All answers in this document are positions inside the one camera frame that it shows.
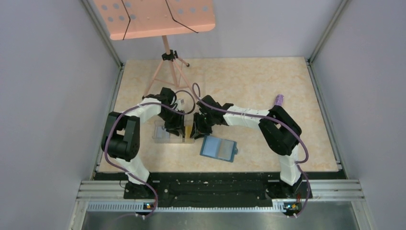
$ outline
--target transparent box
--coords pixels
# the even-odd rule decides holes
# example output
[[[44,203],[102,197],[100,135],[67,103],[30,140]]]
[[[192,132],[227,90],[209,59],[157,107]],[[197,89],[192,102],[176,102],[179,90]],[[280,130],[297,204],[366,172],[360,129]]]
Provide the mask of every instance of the transparent box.
[[[189,138],[192,132],[193,121],[185,121],[185,136],[176,136],[174,134],[168,133],[165,128],[164,121],[155,121],[155,129],[152,138],[155,143],[165,144],[165,143],[177,143],[177,144],[192,144],[194,143],[193,138]]]

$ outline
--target easel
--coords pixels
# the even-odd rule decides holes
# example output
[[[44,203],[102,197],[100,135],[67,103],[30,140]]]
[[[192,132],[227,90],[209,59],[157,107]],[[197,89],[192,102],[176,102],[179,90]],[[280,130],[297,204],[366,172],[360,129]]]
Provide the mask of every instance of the easel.
[[[145,89],[144,91],[144,96],[148,95],[149,89],[151,89],[152,84],[154,83],[154,81],[161,81],[167,84],[171,84],[174,85],[176,89],[184,89],[184,88],[189,88],[190,90],[192,90],[192,85],[190,84],[188,78],[185,76],[185,74],[182,71],[182,68],[179,66],[179,64],[176,62],[176,59],[178,59],[179,61],[181,61],[183,64],[186,65],[186,67],[189,67],[190,64],[187,63],[185,60],[183,60],[181,57],[178,56],[178,53],[176,51],[173,51],[169,48],[169,43],[168,43],[168,38],[166,37],[166,35],[162,36],[162,40],[164,42],[164,46],[165,46],[165,53],[162,55],[162,60],[158,65],[157,70],[154,73],[154,76],[152,76],[152,80],[149,83],[148,87]],[[173,78],[173,83],[165,81],[165,80],[160,80],[160,79],[156,79],[159,71],[161,70],[162,64],[168,61],[169,64],[169,68],[170,68],[170,72]],[[183,80],[185,80],[186,82],[186,86],[180,86],[180,78],[178,80],[178,78],[176,77],[176,73],[175,73],[175,67],[176,69],[178,69],[181,78],[183,78]]]
[[[144,96],[148,94],[155,81],[174,85],[177,89],[192,90],[192,85],[176,59],[187,67],[190,64],[169,48],[167,36],[212,30],[215,27],[213,0],[94,0],[94,3],[106,23],[112,40],[162,36],[165,53],[144,91]],[[157,79],[165,61],[169,63],[173,83]],[[180,73],[179,80],[175,68]],[[185,87],[180,86],[181,78],[186,82]]]

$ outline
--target gray floor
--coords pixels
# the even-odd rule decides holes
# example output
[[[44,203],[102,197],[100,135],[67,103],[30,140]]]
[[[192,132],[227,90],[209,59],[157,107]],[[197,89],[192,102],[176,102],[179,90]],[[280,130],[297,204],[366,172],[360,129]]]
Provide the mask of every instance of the gray floor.
[[[124,213],[88,212],[82,230],[357,230],[352,206],[309,203],[298,219],[280,213],[155,213],[143,221]]]

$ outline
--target tripod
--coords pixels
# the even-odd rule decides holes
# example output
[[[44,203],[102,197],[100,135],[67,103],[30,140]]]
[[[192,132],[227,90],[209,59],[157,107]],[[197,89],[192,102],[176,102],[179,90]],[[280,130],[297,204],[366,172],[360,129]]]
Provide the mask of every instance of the tripod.
[[[178,56],[178,53],[176,51],[173,51],[172,49],[169,49],[169,43],[168,43],[168,38],[166,37],[166,35],[162,36],[162,40],[164,42],[164,46],[165,46],[165,53],[162,55],[162,60],[158,65],[157,70],[154,73],[154,76],[152,77],[151,82],[149,83],[148,87],[145,89],[144,91],[144,96],[148,95],[149,90],[151,89],[152,84],[154,83],[154,81],[161,81],[167,84],[171,84],[174,85],[176,89],[184,89],[184,88],[189,88],[190,90],[192,90],[192,85],[190,84],[189,80],[187,79],[187,77],[185,76],[185,74],[182,71],[182,68],[179,66],[179,64],[176,62],[176,59],[178,59],[179,61],[181,61],[183,64],[186,65],[186,67],[189,67],[190,64],[187,63],[185,60],[183,60],[182,58],[180,58]],[[162,64],[164,63],[164,61],[168,61],[169,63],[169,68],[170,68],[170,72],[173,78],[173,83],[165,81],[165,80],[160,80],[157,79],[157,75],[159,73],[159,71],[161,70]],[[175,67],[178,69],[181,78],[183,78],[186,82],[186,86],[180,86],[180,78],[179,80],[176,77],[175,74]]]

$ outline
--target tripod leg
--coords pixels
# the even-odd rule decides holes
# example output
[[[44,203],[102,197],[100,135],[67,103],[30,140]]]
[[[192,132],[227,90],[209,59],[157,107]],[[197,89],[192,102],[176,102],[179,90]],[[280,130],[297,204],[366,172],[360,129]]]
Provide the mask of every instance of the tripod leg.
[[[157,77],[159,71],[161,70],[162,64],[164,64],[164,61],[163,61],[163,60],[161,60],[161,62],[159,63],[158,68],[157,68],[157,70],[155,71],[154,76],[152,77],[151,82],[149,83],[148,88],[145,89],[145,91],[144,91],[144,96],[147,96],[147,95],[148,95],[149,89],[151,89],[152,83],[154,83],[155,78]]]
[[[172,74],[172,78],[173,78],[173,84],[175,85],[176,88],[179,87],[177,78],[176,78],[176,73],[175,73],[175,67],[173,66],[173,63],[175,63],[177,65],[177,63],[175,61],[169,61],[169,68],[170,68],[170,72]]]
[[[178,57],[178,59],[179,59],[179,61],[181,61],[183,64],[185,64],[186,67],[189,67],[189,66],[190,66],[190,64],[187,63],[185,60],[183,60],[181,57]]]
[[[176,62],[173,62],[176,66],[176,68],[179,70],[180,75],[182,76],[182,78],[185,80],[186,85],[189,87],[190,90],[192,90],[192,85],[190,84],[189,80],[187,79],[187,77],[183,74],[182,69],[180,68],[179,64]]]

